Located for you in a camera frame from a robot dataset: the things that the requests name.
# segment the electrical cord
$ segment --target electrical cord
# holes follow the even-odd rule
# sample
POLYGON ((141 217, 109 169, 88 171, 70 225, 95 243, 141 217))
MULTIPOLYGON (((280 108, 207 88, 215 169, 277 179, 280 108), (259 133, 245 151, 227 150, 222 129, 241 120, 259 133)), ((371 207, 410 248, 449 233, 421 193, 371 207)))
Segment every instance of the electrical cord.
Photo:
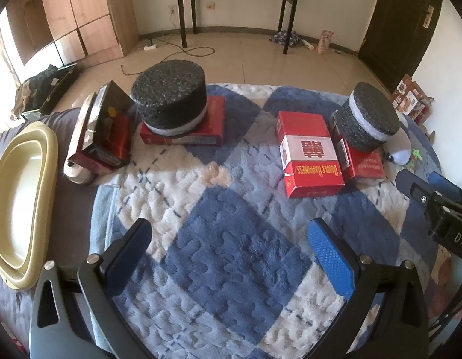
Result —
MULTIPOLYGON (((184 52, 186 55, 189 55, 189 56, 194 56, 194 57, 205 57, 205 56, 210 56, 212 54, 214 54, 216 52, 216 50, 213 48, 213 47, 209 47, 209 46, 199 46, 199 47, 193 47, 191 49, 188 49, 188 50, 185 50, 183 47, 177 45, 177 44, 174 44, 174 43, 171 43, 171 42, 168 42, 167 40, 164 40, 163 38, 157 38, 155 40, 159 40, 160 42, 163 42, 165 44, 169 44, 169 45, 172 45, 174 47, 177 47, 180 49, 180 51, 177 51, 177 52, 173 52, 172 54, 169 54, 168 56, 166 56, 165 58, 161 59, 158 63, 161 63, 161 62, 164 62, 165 60, 167 60, 169 57, 172 57, 173 55, 176 55, 176 54, 181 54, 182 52, 184 52), (208 52, 207 54, 192 54, 190 51, 195 51, 195 50, 211 50, 210 52, 208 52)), ((131 76, 131 75, 138 75, 138 74, 141 74, 143 71, 140 71, 138 73, 126 73, 124 71, 124 69, 122 68, 122 65, 121 65, 121 71, 124 75, 128 75, 128 76, 131 76)))

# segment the blue and white rug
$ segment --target blue and white rug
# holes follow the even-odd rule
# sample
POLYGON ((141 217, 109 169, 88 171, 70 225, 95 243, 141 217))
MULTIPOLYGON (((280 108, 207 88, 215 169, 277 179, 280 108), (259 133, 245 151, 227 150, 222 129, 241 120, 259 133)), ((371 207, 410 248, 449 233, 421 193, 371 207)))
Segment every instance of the blue and white rug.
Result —
MULTIPOLYGON (((299 358, 344 304, 306 241, 322 217, 356 254, 416 263, 429 301, 448 252, 427 236, 422 211, 388 181, 337 196, 288 199, 275 136, 278 111, 322 114, 342 95, 293 87, 208 85, 223 95, 223 147, 150 146, 134 134, 131 163, 95 201, 90 252, 140 217, 153 227, 146 256, 115 301, 158 358, 299 358)), ((401 118, 427 179, 440 164, 424 134, 401 118)), ((375 319, 376 304, 360 334, 375 319)), ((101 341, 95 328, 97 340, 101 341)))

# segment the curtain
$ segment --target curtain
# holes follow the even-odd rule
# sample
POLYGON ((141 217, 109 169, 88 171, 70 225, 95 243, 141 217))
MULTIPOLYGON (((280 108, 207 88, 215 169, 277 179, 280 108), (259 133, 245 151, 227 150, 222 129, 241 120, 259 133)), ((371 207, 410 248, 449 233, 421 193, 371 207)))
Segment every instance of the curtain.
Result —
POLYGON ((20 82, 6 53, 0 29, 0 132, 23 123, 14 121, 11 110, 15 105, 16 89, 20 82))

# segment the gray cloth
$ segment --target gray cloth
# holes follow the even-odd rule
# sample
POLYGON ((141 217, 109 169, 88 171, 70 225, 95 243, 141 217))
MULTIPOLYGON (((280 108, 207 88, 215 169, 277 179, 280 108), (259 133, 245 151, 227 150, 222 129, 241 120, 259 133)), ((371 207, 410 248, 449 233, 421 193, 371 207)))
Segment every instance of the gray cloth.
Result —
MULTIPOLYGON (((63 174, 78 113, 79 109, 71 109, 41 119, 58 137, 58 174, 47 259, 62 266, 77 265, 88 254, 91 211, 96 195, 96 187, 76 185, 63 174)), ((0 133, 0 158, 11 139, 28 124, 0 133)), ((0 277, 0 320, 8 325, 27 351, 33 295, 34 289, 12 290, 0 277)))

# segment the white wall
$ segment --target white wall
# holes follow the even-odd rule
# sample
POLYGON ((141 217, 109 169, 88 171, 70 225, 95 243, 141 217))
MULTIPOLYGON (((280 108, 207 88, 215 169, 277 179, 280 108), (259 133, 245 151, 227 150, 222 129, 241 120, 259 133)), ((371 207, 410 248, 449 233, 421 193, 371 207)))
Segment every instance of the white wall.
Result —
POLYGON ((449 0, 443 0, 434 36, 413 78, 435 98, 425 125, 435 130, 434 149, 446 177, 462 187, 462 19, 449 0))
MULTIPOLYGON (((186 26, 191 26, 190 0, 184 0, 186 26)), ((275 30, 282 0, 196 0, 198 26, 255 27, 275 30), (216 2, 216 10, 205 8, 216 2)), ((335 32, 333 42, 357 51, 366 34, 377 0, 299 0, 294 30, 318 38, 322 30, 335 32)), ((173 28, 169 6, 177 0, 133 0, 140 34, 173 28)), ((287 19, 290 5, 287 4, 287 19)), ((176 26, 179 19, 173 18, 176 26)))

